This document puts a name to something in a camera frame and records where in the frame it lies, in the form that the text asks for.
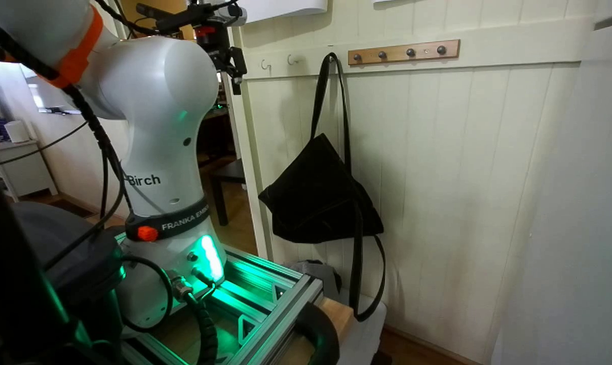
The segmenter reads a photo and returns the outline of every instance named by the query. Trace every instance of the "white door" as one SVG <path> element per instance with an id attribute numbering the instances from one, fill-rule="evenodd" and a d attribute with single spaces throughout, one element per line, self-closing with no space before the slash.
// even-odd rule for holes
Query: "white door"
<path id="1" fill-rule="evenodd" d="M 612 27 L 587 44 L 524 256 L 492 362 L 612 365 Z"/>
<path id="2" fill-rule="evenodd" d="M 612 19 L 612 0 L 598 0 L 596 23 Z"/>

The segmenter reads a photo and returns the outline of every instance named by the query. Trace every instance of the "green light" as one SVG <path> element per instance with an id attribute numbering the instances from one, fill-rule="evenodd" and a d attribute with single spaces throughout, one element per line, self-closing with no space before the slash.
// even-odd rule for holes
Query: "green light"
<path id="1" fill-rule="evenodd" d="M 182 110 L 182 112 L 177 113 L 177 119 L 180 119 L 180 122 L 185 122 L 185 117 L 187 117 L 187 112 Z"/>
<path id="2" fill-rule="evenodd" d="M 126 232 L 115 235 L 118 245 L 122 245 L 126 242 Z"/>
<path id="3" fill-rule="evenodd" d="M 201 237 L 201 248 L 203 248 L 203 251 L 206 256 L 211 278 L 215 282 L 218 282 L 222 278 L 222 263 L 220 263 L 220 257 L 218 257 L 218 251 L 215 248 L 212 237 L 211 235 L 203 235 Z"/>
<path id="4" fill-rule="evenodd" d="M 190 291 L 201 294 L 201 291 L 206 291 L 206 289 L 208 289 L 208 285 L 204 282 L 190 280 Z"/>

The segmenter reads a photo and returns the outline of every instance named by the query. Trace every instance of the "wall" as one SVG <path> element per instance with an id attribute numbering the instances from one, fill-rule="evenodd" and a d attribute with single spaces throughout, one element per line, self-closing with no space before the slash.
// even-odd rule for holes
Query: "wall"
<path id="1" fill-rule="evenodd" d="M 249 76 L 235 101 L 254 230 L 277 262 L 323 257 L 344 276 L 346 243 L 291 245 L 254 194 L 308 138 L 313 73 L 326 51 L 461 38 L 456 62 L 349 68 L 355 175 L 384 221 L 388 326 L 488 360 L 536 197 L 538 171 L 593 0 L 331 0 L 326 16 L 232 34 Z M 338 107 L 323 132 L 340 138 Z M 379 259 L 364 256 L 364 291 Z"/>

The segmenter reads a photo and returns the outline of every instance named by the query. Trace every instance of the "black cable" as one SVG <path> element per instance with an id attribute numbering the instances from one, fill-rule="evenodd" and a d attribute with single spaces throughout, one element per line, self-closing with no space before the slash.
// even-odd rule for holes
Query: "black cable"
<path id="1" fill-rule="evenodd" d="M 107 157 L 100 152 L 100 208 L 98 208 L 98 216 L 104 216 L 104 205 L 107 205 L 107 183 L 108 183 L 108 175 L 107 175 Z"/>
<path id="2" fill-rule="evenodd" d="M 138 332 L 149 332 L 149 330 L 158 329 L 158 326 L 170 317 L 170 311 L 171 311 L 171 287 L 170 287 L 170 280 L 168 280 L 166 271 L 163 271 L 158 263 L 153 263 L 153 262 L 149 262 L 149 259 L 136 257 L 136 256 L 124 256 L 122 262 L 124 262 L 124 263 L 141 263 L 141 265 L 153 270 L 153 271 L 159 276 L 159 280 L 162 280 L 162 285 L 163 285 L 163 289 L 166 289 L 166 308 L 163 308 L 163 315 L 162 315 L 159 323 L 156 323 L 156 325 L 151 325 L 151 326 L 139 326 L 139 325 L 133 325 L 132 320 L 128 320 L 128 318 L 122 315 L 126 326 L 133 329 L 133 330 L 138 330 Z"/>
<path id="3" fill-rule="evenodd" d="M 115 0 L 115 6 L 118 6 L 118 10 L 120 10 L 120 15 L 122 16 L 126 16 L 126 12 L 124 12 L 124 8 L 122 8 L 122 3 L 120 0 Z"/>
<path id="4" fill-rule="evenodd" d="M 107 224 L 107 219 L 118 211 L 122 198 L 124 198 L 124 194 L 120 191 L 120 194 L 118 194 L 115 203 L 108 207 L 108 211 L 90 230 L 87 230 L 82 235 L 78 235 L 74 242 L 71 242 L 62 251 L 58 251 L 54 257 L 51 257 L 44 263 L 44 271 L 54 268 L 62 257 L 67 257 L 73 250 L 76 250 L 85 240 L 89 240 L 90 235 L 100 232 L 100 228 Z"/>
<path id="5" fill-rule="evenodd" d="M 239 6 L 239 4 L 237 4 L 237 0 L 220 3 L 220 4 L 212 4 L 211 10 L 218 10 L 218 8 L 225 8 L 225 6 Z"/>
<path id="6" fill-rule="evenodd" d="M 115 19 L 118 23 L 122 23 L 126 28 L 130 31 L 138 31 L 141 34 L 158 34 L 153 28 L 143 28 L 143 27 L 138 27 L 133 23 L 130 23 L 126 16 L 118 15 L 108 4 L 104 4 L 103 0 L 97 0 L 97 4 L 110 16 Z"/>
<path id="7" fill-rule="evenodd" d="M 225 4 L 228 4 L 228 6 L 232 6 L 232 8 L 239 10 L 239 15 L 232 16 L 232 20 L 228 20 L 228 23 L 225 25 L 225 27 L 230 27 L 230 25 L 235 25 L 235 23 L 241 19 L 242 10 L 241 10 L 241 6 L 237 4 L 237 0 L 230 0 L 230 3 L 225 3 Z"/>
<path id="8" fill-rule="evenodd" d="M 183 300 L 201 329 L 198 365 L 215 365 L 218 355 L 218 330 L 208 315 L 208 308 L 204 300 L 195 300 L 190 294 L 185 294 Z"/>
<path id="9" fill-rule="evenodd" d="M 334 332 L 330 318 L 321 312 L 319 306 L 305 303 L 300 311 L 293 330 L 303 335 L 313 353 L 309 355 L 308 365 L 334 365 L 340 359 L 340 340 Z"/>
<path id="10" fill-rule="evenodd" d="M 44 143 L 44 145 L 41 145 L 41 149 L 35 149 L 35 151 L 32 151 L 32 152 L 28 152 L 28 154 L 19 154 L 19 157 L 1 160 L 0 166 L 1 166 L 1 165 L 9 165 L 9 163 L 16 163 L 16 160 L 22 160 L 22 158 L 28 158 L 28 157 L 32 157 L 32 154 L 39 154 L 39 152 L 42 152 L 42 151 L 47 151 L 47 149 L 51 149 L 51 145 L 54 145 L 54 143 L 58 143 L 58 142 L 71 138 L 74 132 L 78 132 L 78 130 L 85 128 L 85 126 L 87 126 L 87 122 L 82 122 L 82 123 L 76 126 L 74 130 L 62 134 L 60 138 L 56 138 L 56 139 L 52 139 L 52 142 L 48 142 L 48 143 Z"/>
<path id="11" fill-rule="evenodd" d="M 159 205 L 156 205 L 149 197 L 143 194 L 141 189 L 138 189 L 132 181 L 128 181 L 128 185 L 149 205 L 153 207 L 159 214 L 166 214 L 163 208 L 159 208 Z"/>
<path id="12" fill-rule="evenodd" d="M 56 80 L 58 78 L 58 70 L 44 64 L 33 55 L 29 55 L 3 28 L 0 28 L 0 46 L 3 51 L 8 51 L 9 55 L 14 55 L 14 58 L 24 62 L 28 68 L 41 73 L 42 78 L 47 78 L 47 80 Z M 74 248 L 78 248 L 97 230 L 100 230 L 103 224 L 118 211 L 124 197 L 126 197 L 128 207 L 132 208 L 130 197 L 126 192 L 126 183 L 124 183 L 126 175 L 122 171 L 120 158 L 118 158 L 118 154 L 115 154 L 115 151 L 112 151 L 98 117 L 93 113 L 93 110 L 89 107 L 89 103 L 85 101 L 82 94 L 76 88 L 67 86 L 67 88 L 62 88 L 62 91 L 73 100 L 73 103 L 78 107 L 81 115 L 85 117 L 87 126 L 90 128 L 100 152 L 104 154 L 110 171 L 115 173 L 115 177 L 120 181 L 120 194 L 118 194 L 115 203 L 110 205 L 110 208 L 107 211 L 107 214 L 103 214 L 89 232 L 85 232 L 71 245 L 67 245 L 60 253 L 56 253 L 51 262 L 47 262 L 47 265 L 44 265 L 47 270 L 52 268 L 54 263 L 58 263 L 67 253 L 71 253 Z"/>

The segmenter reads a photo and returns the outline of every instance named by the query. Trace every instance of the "bag handle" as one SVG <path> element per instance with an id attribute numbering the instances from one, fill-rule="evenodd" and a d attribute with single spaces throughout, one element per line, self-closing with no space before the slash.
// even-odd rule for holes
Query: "bag handle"
<path id="1" fill-rule="evenodd" d="M 379 248 L 381 259 L 382 259 L 382 276 L 379 291 L 375 294 L 373 303 L 367 306 L 364 312 L 360 312 L 360 282 L 363 282 L 363 211 L 359 205 L 355 205 L 355 237 L 352 237 L 352 265 L 350 265 L 350 283 L 349 283 L 349 305 L 355 312 L 356 320 L 367 320 L 375 308 L 381 305 L 382 291 L 384 291 L 384 274 L 386 274 L 386 257 L 384 248 L 379 235 L 373 235 L 375 245 Z"/>
<path id="2" fill-rule="evenodd" d="M 316 86 L 316 94 L 313 94 L 312 122 L 309 122 L 309 139 L 313 139 L 313 134 L 319 123 L 321 103 L 323 103 L 326 86 L 327 86 L 327 73 L 330 73 L 331 64 L 338 70 L 338 84 L 340 84 L 340 94 L 341 94 L 344 166 L 346 166 L 346 173 L 350 175 L 350 142 L 349 142 L 349 115 L 346 115 L 349 95 L 346 95 L 346 86 L 344 86 L 341 62 L 334 53 L 327 53 L 319 64 L 317 86 Z"/>

